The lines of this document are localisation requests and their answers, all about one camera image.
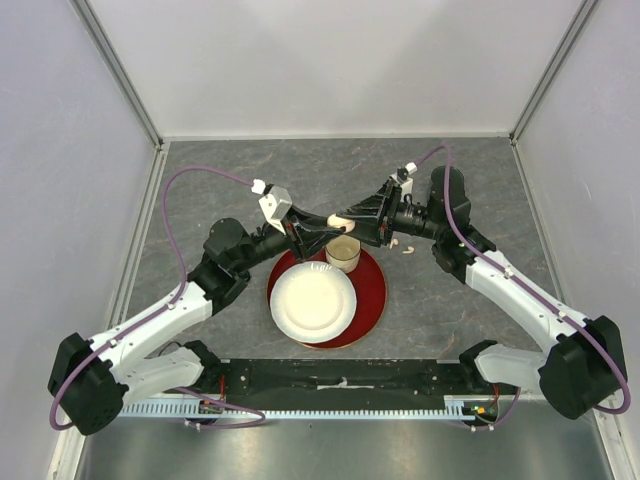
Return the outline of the pink earbud charging case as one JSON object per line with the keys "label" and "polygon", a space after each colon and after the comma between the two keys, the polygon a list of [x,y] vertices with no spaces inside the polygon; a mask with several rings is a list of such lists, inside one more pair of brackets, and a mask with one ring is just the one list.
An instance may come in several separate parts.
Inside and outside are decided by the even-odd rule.
{"label": "pink earbud charging case", "polygon": [[355,229],[355,221],[331,214],[326,220],[326,226],[339,235],[349,234]]}

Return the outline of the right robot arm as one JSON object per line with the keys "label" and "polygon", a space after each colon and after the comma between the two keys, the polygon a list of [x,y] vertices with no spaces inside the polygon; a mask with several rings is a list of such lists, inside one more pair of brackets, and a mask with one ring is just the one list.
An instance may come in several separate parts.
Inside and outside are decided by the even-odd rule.
{"label": "right robot arm", "polygon": [[491,300],[535,341],[535,351],[485,340],[460,356],[458,381],[467,392],[491,384],[538,391],[562,416],[577,419],[591,409],[621,414],[631,394],[618,326],[590,319],[522,274],[470,223],[471,202],[463,174],[434,169],[426,204],[405,189],[410,175],[391,176],[373,195],[338,212],[351,236],[371,246],[403,233],[432,241],[440,268]]}

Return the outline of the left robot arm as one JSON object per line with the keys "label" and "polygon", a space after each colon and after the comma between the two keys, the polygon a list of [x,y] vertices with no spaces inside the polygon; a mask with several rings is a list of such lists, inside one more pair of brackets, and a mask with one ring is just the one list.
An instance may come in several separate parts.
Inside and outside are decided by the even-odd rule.
{"label": "left robot arm", "polygon": [[88,436],[125,406],[156,393],[179,387],[211,392],[220,371],[204,345],[156,358],[150,353],[230,306],[248,286],[253,267],[287,251],[308,259],[354,227],[344,216],[321,217],[295,207],[254,233],[233,218],[217,221],[199,264],[183,270],[169,294],[116,327],[89,339],[74,333],[60,343],[48,382],[51,427],[74,427]]}

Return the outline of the red round tray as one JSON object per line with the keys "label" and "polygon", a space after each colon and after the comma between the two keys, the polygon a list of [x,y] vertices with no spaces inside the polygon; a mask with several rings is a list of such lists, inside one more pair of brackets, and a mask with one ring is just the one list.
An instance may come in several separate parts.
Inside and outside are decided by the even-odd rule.
{"label": "red round tray", "polygon": [[[310,261],[328,263],[325,251],[314,255]],[[298,264],[302,263],[297,262],[290,252],[283,254],[276,262],[267,282],[268,304],[276,280],[287,269]],[[367,335],[382,317],[387,302],[387,285],[382,269],[373,257],[362,250],[356,269],[346,275],[352,281],[357,295],[357,309],[352,323],[341,335],[332,340],[316,344],[302,344],[321,349],[340,348],[350,345]]]}

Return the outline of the white paper plate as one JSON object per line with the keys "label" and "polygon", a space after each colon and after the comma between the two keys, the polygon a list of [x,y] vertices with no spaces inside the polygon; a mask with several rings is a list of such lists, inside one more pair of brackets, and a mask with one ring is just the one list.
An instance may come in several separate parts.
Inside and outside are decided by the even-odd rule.
{"label": "white paper plate", "polygon": [[276,280],[269,307],[278,329],[301,343],[322,343],[341,335],[357,309],[355,287],[340,269],[310,261],[287,269]]}

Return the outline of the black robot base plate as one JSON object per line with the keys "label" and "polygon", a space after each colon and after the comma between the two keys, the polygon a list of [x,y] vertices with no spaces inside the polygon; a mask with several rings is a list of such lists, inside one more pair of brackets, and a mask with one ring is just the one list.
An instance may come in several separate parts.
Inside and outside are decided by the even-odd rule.
{"label": "black robot base plate", "polygon": [[462,395],[492,389],[469,366],[432,359],[230,359],[208,371],[204,386],[226,398],[275,389],[356,387],[427,395]]}

